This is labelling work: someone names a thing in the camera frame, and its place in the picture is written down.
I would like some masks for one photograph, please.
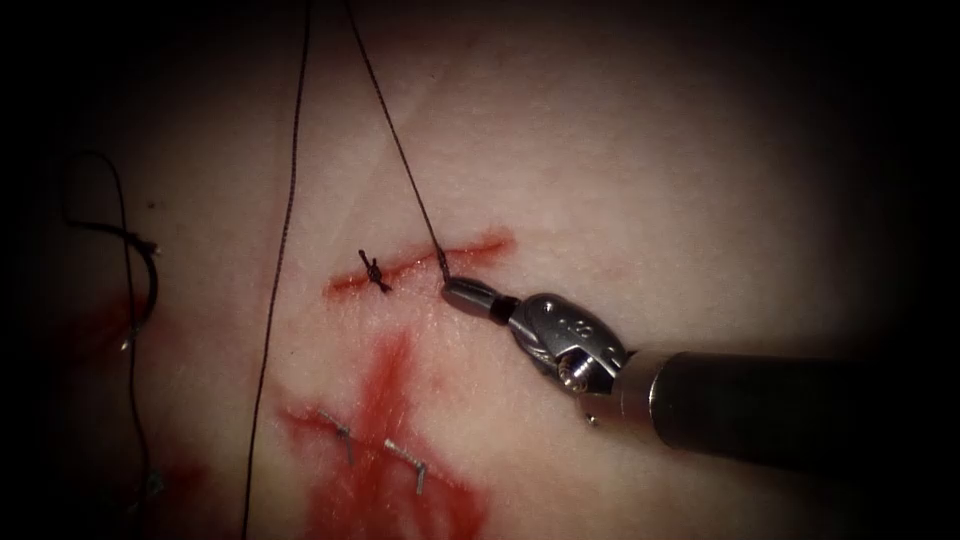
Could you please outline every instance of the pale skin surface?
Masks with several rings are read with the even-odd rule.
[[[517,296],[574,299],[630,348],[831,355],[895,312],[896,297],[878,294],[901,271],[893,248],[879,247],[886,201],[844,189],[843,158],[824,142],[836,134],[765,67],[581,7],[434,19],[383,9],[359,6],[359,24],[439,241],[515,235],[517,249],[475,277]],[[120,168],[131,230],[164,251],[152,324],[179,339],[144,330],[138,392],[157,459],[176,440],[177,452],[212,464],[193,534],[210,516],[239,523],[242,513],[300,16],[246,20],[165,60],[98,111],[85,139]],[[320,289],[360,268],[357,249],[389,265],[429,237],[342,8],[318,6],[314,21],[252,538],[304,526],[307,479],[272,416],[281,394],[349,411],[375,367],[358,344],[403,325],[422,372],[405,421],[490,496],[483,537],[832,537],[854,527],[856,498],[843,489],[591,431],[506,331],[435,301],[439,270],[389,296],[370,286],[359,301],[326,304]],[[115,219],[109,188],[91,190],[84,218]],[[70,239],[76,268],[64,284],[71,309],[123,291],[119,254],[104,247],[113,239],[56,234]],[[72,459],[125,477],[136,453],[123,358],[77,384],[72,399],[96,418],[68,418]],[[432,393],[438,376],[447,386]],[[343,448],[331,437],[322,451]]]

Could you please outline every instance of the surgical suture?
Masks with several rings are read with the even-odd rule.
[[[362,249],[360,250],[360,258],[363,259],[363,265],[367,267],[367,277],[370,278],[370,282],[376,283],[383,293],[392,291],[393,288],[383,282],[383,273],[377,266],[377,258],[374,257],[373,262],[368,261],[367,254]]]
[[[346,443],[347,443],[347,463],[349,463],[350,466],[352,467],[352,466],[353,466],[353,447],[350,445],[350,428],[348,428],[347,426],[341,424],[340,422],[337,422],[336,420],[333,419],[332,416],[330,416],[329,414],[327,414],[327,413],[324,412],[324,411],[321,411],[321,410],[317,409],[317,412],[320,413],[321,416],[323,416],[324,418],[326,418],[327,420],[329,420],[330,423],[333,424],[334,427],[337,428],[337,437],[339,437],[339,438],[343,439],[344,441],[346,441]]]
[[[397,446],[397,444],[390,439],[384,440],[383,446],[413,465],[417,470],[417,495],[423,495],[423,480],[427,476],[427,464],[411,456],[409,452]]]

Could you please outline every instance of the metal instrument tip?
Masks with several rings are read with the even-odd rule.
[[[505,296],[486,283],[473,278],[452,276],[443,284],[440,296],[454,308],[474,317],[483,317],[505,325],[520,305],[520,300]]]

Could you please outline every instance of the blood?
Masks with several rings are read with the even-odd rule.
[[[495,265],[504,255],[512,252],[517,246],[513,233],[507,229],[491,229],[480,235],[480,238],[463,247],[444,250],[447,263],[454,274],[469,273],[477,268],[487,268]],[[383,274],[383,282],[396,288],[415,274],[424,271],[436,270],[437,253],[430,246],[418,248],[413,256],[392,261],[388,264],[378,264]],[[323,288],[326,299],[342,300],[348,297],[347,293],[356,292],[370,284],[367,271],[362,264],[359,268],[347,274],[332,278]]]
[[[338,422],[351,429],[354,463],[342,455],[320,462],[306,444],[336,437],[337,426],[320,414],[322,403],[286,406],[278,412],[302,465],[329,474],[308,488],[305,538],[476,538],[488,514],[483,490],[451,472],[440,456],[410,429],[411,402],[405,393],[414,373],[409,330],[383,336],[374,344],[374,369],[363,381],[360,405]],[[423,494],[417,495],[417,471],[384,447],[390,439],[427,464]]]

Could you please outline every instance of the black suture thread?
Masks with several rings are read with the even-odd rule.
[[[153,251],[155,246],[140,240],[136,235],[127,230],[127,207],[123,200],[123,187],[121,186],[120,182],[120,173],[117,172],[117,167],[113,164],[113,161],[111,161],[106,155],[93,150],[80,152],[74,156],[74,160],[82,157],[96,158],[105,163],[107,168],[110,169],[110,174],[113,176],[114,185],[117,189],[117,198],[120,201],[120,227],[101,223],[77,221],[69,217],[69,214],[67,213],[66,190],[64,186],[68,177],[66,170],[63,171],[63,175],[61,177],[60,217],[63,219],[64,223],[70,227],[105,232],[119,236],[123,240],[123,259],[127,272],[127,298],[129,300],[128,306],[130,311],[130,334],[127,338],[127,346],[130,349],[130,369],[127,378],[127,391],[130,399],[130,410],[133,415],[133,426],[137,432],[137,444],[140,447],[140,486],[137,489],[137,509],[134,513],[132,534],[134,538],[142,538],[145,512],[144,507],[146,506],[147,501],[147,483],[150,480],[151,467],[150,449],[147,446],[147,436],[143,431],[143,423],[140,420],[140,411],[137,408],[137,393],[134,382],[136,380],[135,375],[137,369],[137,334],[140,332],[140,329],[143,328],[143,324],[146,323],[147,319],[150,318],[150,314],[153,312],[153,307],[157,303],[157,269],[153,263]],[[150,292],[149,296],[147,297],[147,305],[139,321],[137,319],[136,302],[133,295],[133,270],[130,265],[130,246],[133,246],[143,258],[143,261],[147,266],[147,273],[150,277]]]
[[[377,91],[377,99],[380,100],[380,107],[383,109],[383,116],[387,119],[387,125],[390,126],[390,133],[393,135],[393,142],[400,153],[400,161],[403,162],[403,168],[407,171],[407,178],[410,180],[410,186],[413,188],[413,194],[417,197],[417,204],[420,205],[420,213],[423,214],[423,221],[427,224],[427,230],[430,231],[430,239],[433,240],[433,247],[437,251],[437,263],[440,265],[440,273],[443,274],[443,281],[450,280],[450,267],[447,265],[447,255],[440,247],[437,241],[437,235],[433,232],[433,224],[430,223],[430,216],[427,215],[427,208],[423,205],[423,199],[420,197],[420,190],[417,189],[417,183],[413,179],[413,173],[410,171],[410,164],[407,163],[407,155],[403,152],[403,145],[400,144],[400,137],[397,135],[396,128],[393,127],[393,119],[390,117],[390,111],[387,110],[387,102],[383,99],[383,92],[380,91],[380,83],[377,82],[377,76],[373,72],[373,64],[370,63],[370,57],[367,55],[367,49],[363,46],[363,39],[360,37],[360,30],[357,28],[357,21],[353,17],[353,10],[350,9],[350,0],[343,0],[343,5],[347,10],[347,16],[350,18],[350,27],[353,28],[353,37],[357,40],[357,47],[360,48],[360,56],[363,57],[363,63],[367,66],[367,73],[370,75],[370,81],[373,83],[374,90]]]
[[[297,190],[297,145],[300,136],[300,106],[303,104],[303,83],[307,73],[307,52],[310,47],[310,8],[311,0],[306,0],[303,21],[303,49],[300,54],[300,76],[297,82],[297,102],[293,113],[293,148],[290,160],[290,193],[287,197],[287,212],[283,219],[283,231],[280,234],[280,250],[277,254],[277,270],[273,277],[273,290],[270,292],[270,307],[267,311],[267,331],[263,341],[263,361],[260,363],[260,378],[257,381],[257,397],[253,404],[253,425],[250,429],[250,448],[247,451],[247,481],[243,497],[243,523],[240,538],[247,538],[247,524],[250,521],[250,488],[253,481],[253,451],[257,440],[257,420],[260,417],[260,399],[263,397],[263,382],[267,373],[267,358],[270,354],[270,331],[273,327],[273,311],[277,303],[277,290],[280,287],[280,271],[283,268],[283,252],[290,231],[290,217],[293,213],[293,198]]]

